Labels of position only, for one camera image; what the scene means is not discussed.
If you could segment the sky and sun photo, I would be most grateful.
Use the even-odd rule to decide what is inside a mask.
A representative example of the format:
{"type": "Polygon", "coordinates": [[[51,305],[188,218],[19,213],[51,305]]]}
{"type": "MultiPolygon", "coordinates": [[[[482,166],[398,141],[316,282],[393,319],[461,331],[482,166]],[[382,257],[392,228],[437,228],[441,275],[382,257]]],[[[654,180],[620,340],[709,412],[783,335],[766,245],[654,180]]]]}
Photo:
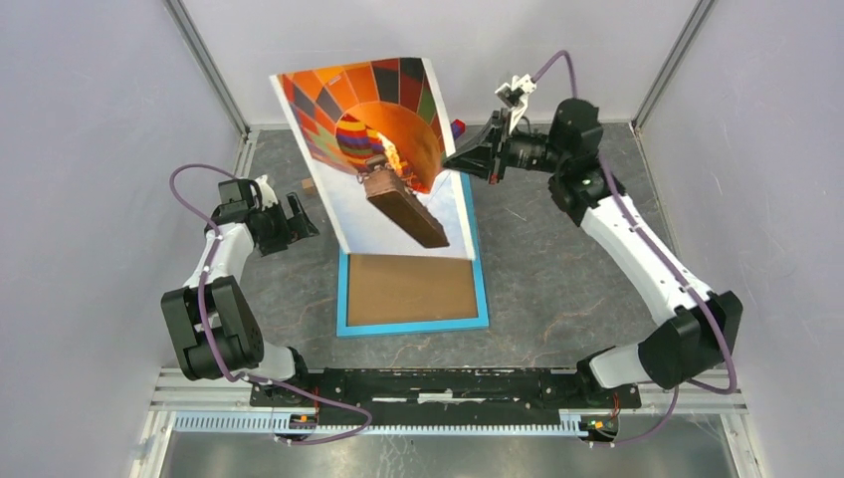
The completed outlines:
{"type": "Polygon", "coordinates": [[[477,256],[463,176],[427,58],[394,57],[272,75],[340,249],[477,256]]]}

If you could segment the brown frame backing board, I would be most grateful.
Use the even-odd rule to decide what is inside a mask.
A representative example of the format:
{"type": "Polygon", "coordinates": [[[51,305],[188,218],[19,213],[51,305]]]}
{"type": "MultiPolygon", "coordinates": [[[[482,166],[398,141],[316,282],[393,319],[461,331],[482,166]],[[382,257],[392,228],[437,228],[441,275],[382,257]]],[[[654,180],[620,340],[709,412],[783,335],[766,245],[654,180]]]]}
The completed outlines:
{"type": "Polygon", "coordinates": [[[340,337],[460,331],[489,325],[480,260],[342,253],[338,272],[340,337]]]}

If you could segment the blue wooden picture frame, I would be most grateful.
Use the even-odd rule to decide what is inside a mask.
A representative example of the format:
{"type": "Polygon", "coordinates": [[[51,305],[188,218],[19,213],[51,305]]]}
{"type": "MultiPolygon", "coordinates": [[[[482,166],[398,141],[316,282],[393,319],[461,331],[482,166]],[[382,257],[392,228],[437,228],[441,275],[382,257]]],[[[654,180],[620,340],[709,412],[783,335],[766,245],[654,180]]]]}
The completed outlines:
{"type": "Polygon", "coordinates": [[[483,329],[490,323],[469,178],[446,172],[424,206],[449,246],[426,249],[369,204],[361,185],[332,173],[322,202],[340,246],[337,333],[366,337],[483,329]]]}

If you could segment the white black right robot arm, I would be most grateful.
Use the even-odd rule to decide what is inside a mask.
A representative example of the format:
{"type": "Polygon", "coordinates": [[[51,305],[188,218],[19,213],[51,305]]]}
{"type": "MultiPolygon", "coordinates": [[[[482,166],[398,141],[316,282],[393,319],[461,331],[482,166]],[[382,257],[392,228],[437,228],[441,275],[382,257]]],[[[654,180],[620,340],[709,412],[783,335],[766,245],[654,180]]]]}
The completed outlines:
{"type": "Polygon", "coordinates": [[[640,382],[733,393],[742,303],[697,278],[653,233],[600,155],[598,112],[592,103],[570,98],[558,105],[548,132],[528,133],[514,129],[514,114],[495,111],[442,165],[491,184],[510,168],[548,173],[556,207],[609,254],[645,302],[653,333],[578,363],[574,390],[582,403],[599,406],[616,387],[640,382]]]}

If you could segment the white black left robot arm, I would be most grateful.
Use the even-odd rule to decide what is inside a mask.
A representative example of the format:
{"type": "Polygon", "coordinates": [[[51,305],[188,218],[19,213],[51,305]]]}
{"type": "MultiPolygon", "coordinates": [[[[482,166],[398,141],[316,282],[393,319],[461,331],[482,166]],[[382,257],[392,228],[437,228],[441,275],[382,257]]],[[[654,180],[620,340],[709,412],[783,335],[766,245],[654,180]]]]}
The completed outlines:
{"type": "Polygon", "coordinates": [[[280,202],[269,177],[229,179],[218,185],[220,204],[205,225],[205,247],[193,274],[160,304],[177,361],[190,380],[253,373],[275,379],[288,405],[312,395],[305,360],[293,348],[266,343],[240,287],[253,252],[268,256],[318,234],[298,195],[280,202]]]}

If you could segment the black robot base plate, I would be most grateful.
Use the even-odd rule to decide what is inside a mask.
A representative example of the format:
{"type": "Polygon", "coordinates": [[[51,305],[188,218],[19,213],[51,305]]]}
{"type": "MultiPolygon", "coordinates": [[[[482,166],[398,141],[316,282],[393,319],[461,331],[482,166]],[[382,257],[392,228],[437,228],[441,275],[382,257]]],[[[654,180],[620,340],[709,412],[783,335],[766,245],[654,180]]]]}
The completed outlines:
{"type": "Polygon", "coordinates": [[[297,385],[303,397],[274,385],[255,385],[255,407],[314,407],[321,425],[552,425],[562,410],[613,411],[642,405],[636,385],[602,389],[571,369],[554,368],[326,368],[297,385]]]}

